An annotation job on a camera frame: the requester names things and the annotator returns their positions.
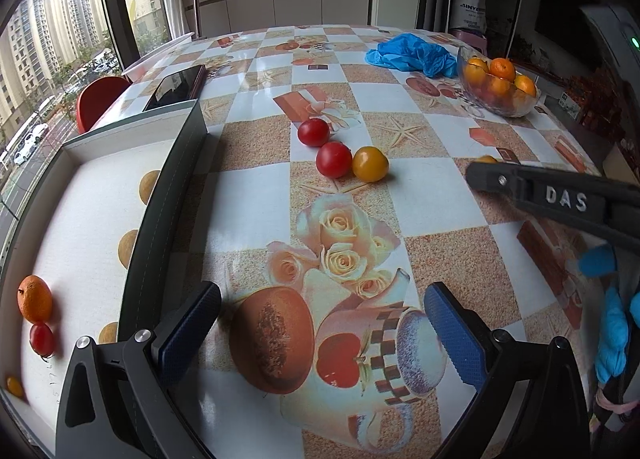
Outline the yellow cherry tomato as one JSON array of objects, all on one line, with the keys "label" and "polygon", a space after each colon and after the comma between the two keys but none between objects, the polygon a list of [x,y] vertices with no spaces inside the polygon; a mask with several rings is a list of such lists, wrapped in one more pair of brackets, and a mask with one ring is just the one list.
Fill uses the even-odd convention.
[{"label": "yellow cherry tomato", "polygon": [[474,162],[498,163],[499,161],[496,158],[494,158],[493,156],[480,156],[479,158],[476,158]]},{"label": "yellow cherry tomato", "polygon": [[378,182],[390,169],[385,154],[376,147],[361,147],[352,157],[352,173],[361,182]]}]

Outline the red cherry tomato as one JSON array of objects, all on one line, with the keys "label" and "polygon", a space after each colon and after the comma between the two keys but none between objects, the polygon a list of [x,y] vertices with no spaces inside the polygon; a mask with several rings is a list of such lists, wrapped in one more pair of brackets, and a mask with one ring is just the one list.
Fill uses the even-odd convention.
[{"label": "red cherry tomato", "polygon": [[322,147],[330,139],[331,131],[328,123],[319,118],[311,118],[299,124],[298,140],[311,148]]},{"label": "red cherry tomato", "polygon": [[352,152],[339,141],[329,141],[318,150],[316,167],[327,178],[341,178],[352,169]]}]

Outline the brown longan fruit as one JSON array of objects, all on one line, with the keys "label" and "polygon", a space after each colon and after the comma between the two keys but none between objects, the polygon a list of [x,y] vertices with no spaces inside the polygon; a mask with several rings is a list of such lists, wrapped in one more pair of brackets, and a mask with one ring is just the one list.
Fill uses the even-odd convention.
[{"label": "brown longan fruit", "polygon": [[132,251],[134,251],[134,244],[136,243],[137,234],[137,229],[131,229],[131,231],[127,231],[126,234],[124,234],[118,242],[117,256],[119,262],[125,268],[128,268],[129,266]]},{"label": "brown longan fruit", "polygon": [[153,170],[146,172],[140,179],[138,193],[143,204],[148,204],[160,171]]},{"label": "brown longan fruit", "polygon": [[100,331],[98,336],[99,344],[113,344],[117,342],[118,323],[112,321],[107,323]]}]

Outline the red tomato in tray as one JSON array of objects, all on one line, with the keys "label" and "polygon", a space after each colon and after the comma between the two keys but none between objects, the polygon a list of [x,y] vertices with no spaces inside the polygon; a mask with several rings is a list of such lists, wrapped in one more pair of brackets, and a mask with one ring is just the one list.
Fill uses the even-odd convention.
[{"label": "red tomato in tray", "polygon": [[48,358],[55,351],[55,337],[47,323],[34,323],[29,331],[29,344],[42,358]]}]

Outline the white tray box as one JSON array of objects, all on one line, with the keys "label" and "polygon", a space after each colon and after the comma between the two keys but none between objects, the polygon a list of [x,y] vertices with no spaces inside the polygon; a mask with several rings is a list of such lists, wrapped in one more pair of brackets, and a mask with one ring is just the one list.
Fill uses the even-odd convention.
[{"label": "white tray box", "polygon": [[[21,380],[25,396],[1,396],[23,439],[55,454],[58,407],[77,340],[112,321],[128,338],[157,324],[172,231],[207,134],[195,100],[141,112],[90,130],[55,153],[29,196],[1,255],[1,373]],[[158,170],[148,204],[142,176]],[[128,268],[120,238],[137,229]],[[52,292],[55,351],[38,356],[16,290],[29,275]]]}]

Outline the orange mandarin in tray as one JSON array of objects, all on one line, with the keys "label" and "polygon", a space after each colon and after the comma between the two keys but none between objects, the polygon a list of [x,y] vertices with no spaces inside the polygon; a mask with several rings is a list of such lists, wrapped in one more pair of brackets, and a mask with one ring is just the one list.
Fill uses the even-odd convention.
[{"label": "orange mandarin in tray", "polygon": [[51,290],[40,277],[25,277],[16,290],[17,306],[30,323],[47,323],[53,311]]}]

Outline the mandarin in bowl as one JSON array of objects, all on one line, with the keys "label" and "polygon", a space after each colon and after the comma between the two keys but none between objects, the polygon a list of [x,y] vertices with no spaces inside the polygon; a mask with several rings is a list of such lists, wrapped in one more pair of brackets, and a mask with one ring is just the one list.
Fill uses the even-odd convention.
[{"label": "mandarin in bowl", "polygon": [[525,74],[518,73],[517,75],[515,75],[514,85],[517,89],[528,96],[537,96],[537,89],[534,81]]},{"label": "mandarin in bowl", "polygon": [[489,73],[496,78],[502,78],[509,82],[514,82],[516,77],[514,64],[506,58],[491,59],[489,63]]},{"label": "mandarin in bowl", "polygon": [[469,86],[480,87],[488,75],[487,62],[478,57],[471,57],[464,66],[463,74]]},{"label": "mandarin in bowl", "polygon": [[505,78],[498,78],[495,75],[488,75],[487,79],[488,93],[496,99],[508,96],[512,90],[512,83]]}]

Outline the small yellow tomato in tray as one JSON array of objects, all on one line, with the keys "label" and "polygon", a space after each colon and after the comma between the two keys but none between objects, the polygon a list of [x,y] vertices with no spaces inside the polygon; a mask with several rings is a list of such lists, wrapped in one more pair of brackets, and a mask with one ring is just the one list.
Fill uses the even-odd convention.
[{"label": "small yellow tomato in tray", "polygon": [[17,379],[17,377],[14,377],[14,375],[8,375],[6,377],[6,389],[17,398],[23,398],[25,396],[21,381]]}]

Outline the glass fruit bowl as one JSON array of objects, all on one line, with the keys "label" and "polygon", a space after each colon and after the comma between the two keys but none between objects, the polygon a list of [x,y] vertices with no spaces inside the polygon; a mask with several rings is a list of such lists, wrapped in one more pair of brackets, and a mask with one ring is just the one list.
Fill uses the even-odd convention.
[{"label": "glass fruit bowl", "polygon": [[518,72],[509,59],[489,59],[470,46],[462,46],[457,64],[461,86],[469,100],[496,115],[518,119],[540,101],[537,85]]}]

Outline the white paper bag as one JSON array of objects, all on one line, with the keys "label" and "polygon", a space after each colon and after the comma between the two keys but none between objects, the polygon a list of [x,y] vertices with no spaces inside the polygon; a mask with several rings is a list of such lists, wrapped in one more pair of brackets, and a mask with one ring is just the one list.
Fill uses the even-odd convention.
[{"label": "white paper bag", "polygon": [[451,0],[449,29],[484,34],[487,29],[486,0]]}]

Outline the blue crumpled glove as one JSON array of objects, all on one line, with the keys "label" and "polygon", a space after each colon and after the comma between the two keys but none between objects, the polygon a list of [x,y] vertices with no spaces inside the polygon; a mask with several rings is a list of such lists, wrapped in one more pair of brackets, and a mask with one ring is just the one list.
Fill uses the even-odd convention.
[{"label": "blue crumpled glove", "polygon": [[421,72],[427,78],[455,78],[457,58],[440,45],[412,33],[400,34],[369,49],[364,60],[372,66],[401,72]]}]

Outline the black smartphone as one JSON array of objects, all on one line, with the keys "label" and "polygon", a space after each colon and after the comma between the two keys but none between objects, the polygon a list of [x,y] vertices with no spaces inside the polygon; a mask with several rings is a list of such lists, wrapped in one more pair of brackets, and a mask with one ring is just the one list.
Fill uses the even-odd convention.
[{"label": "black smartphone", "polygon": [[154,89],[144,111],[198,98],[207,73],[204,64],[199,64],[165,76]]}]

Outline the red chair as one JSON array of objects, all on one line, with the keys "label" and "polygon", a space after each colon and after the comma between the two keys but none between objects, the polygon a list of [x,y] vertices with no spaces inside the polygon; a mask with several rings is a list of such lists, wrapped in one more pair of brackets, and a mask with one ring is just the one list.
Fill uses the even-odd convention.
[{"label": "red chair", "polygon": [[78,132],[87,133],[130,85],[126,76],[109,75],[97,78],[85,87],[76,101]]}]

